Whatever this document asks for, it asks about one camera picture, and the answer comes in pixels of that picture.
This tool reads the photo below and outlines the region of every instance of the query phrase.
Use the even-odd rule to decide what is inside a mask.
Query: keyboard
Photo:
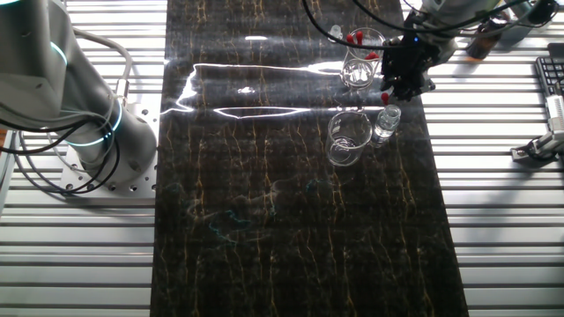
[[[564,95],[564,58],[539,57],[536,68],[546,97]]]

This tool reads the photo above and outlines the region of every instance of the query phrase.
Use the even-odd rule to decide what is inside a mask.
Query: glass vial
[[[374,127],[374,138],[386,139],[394,134],[394,131],[399,124],[399,117],[402,114],[398,106],[386,106],[376,119]]]

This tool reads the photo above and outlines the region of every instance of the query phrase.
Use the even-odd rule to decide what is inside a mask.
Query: black marble surface
[[[310,4],[327,29],[396,34]],[[325,156],[333,115],[382,105],[344,87],[345,52],[297,0],[169,1],[152,316],[468,315],[420,101],[355,165]]]

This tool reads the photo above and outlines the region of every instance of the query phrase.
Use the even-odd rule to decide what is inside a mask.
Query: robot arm
[[[81,168],[92,177],[98,174],[98,181],[107,175],[108,184],[133,180],[152,163],[155,136],[119,98],[126,95],[127,80],[120,80],[113,92],[85,57],[75,34],[88,36],[73,30],[59,0],[0,0],[0,120],[6,125],[0,123],[0,128],[57,129],[85,118],[104,119],[81,125],[65,140],[80,157]],[[112,143],[107,145],[110,134]],[[115,161],[115,169],[100,163],[105,157]]]
[[[404,32],[401,40],[388,42],[389,45],[404,48],[385,51],[382,59],[382,90],[393,87],[398,100],[410,100],[423,92],[432,91],[434,84],[427,77],[427,70],[450,59],[457,49],[455,38],[462,32],[460,27],[441,32],[433,30],[448,29],[463,21],[472,21],[478,15],[491,11],[498,3],[499,0],[423,0],[421,8],[412,10],[404,22],[404,28],[414,31]],[[555,7],[553,0],[538,0],[534,6],[524,0],[519,4],[513,1],[506,6],[510,6],[520,20],[527,19],[526,22],[535,25],[550,20]],[[464,27],[476,25],[481,20],[477,19]]]

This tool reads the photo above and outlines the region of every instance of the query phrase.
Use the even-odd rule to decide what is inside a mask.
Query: mounting plate
[[[153,108],[155,109],[150,109],[150,107],[143,104],[129,104],[126,107],[127,111],[131,114],[134,114],[149,123],[152,132],[158,139],[160,113],[157,107]],[[78,154],[70,146],[67,150],[66,160],[71,165],[80,166]],[[69,167],[63,166],[63,175],[61,176],[59,186],[67,188],[67,186],[71,184],[73,188],[77,188],[88,180],[90,180],[90,176],[88,174],[73,171]],[[151,166],[149,166],[149,168],[147,168],[147,170],[139,178],[128,183],[117,184],[112,188],[102,186],[94,190],[92,193],[80,196],[86,198],[154,198],[155,188],[157,186],[156,184],[157,152],[155,152]]]

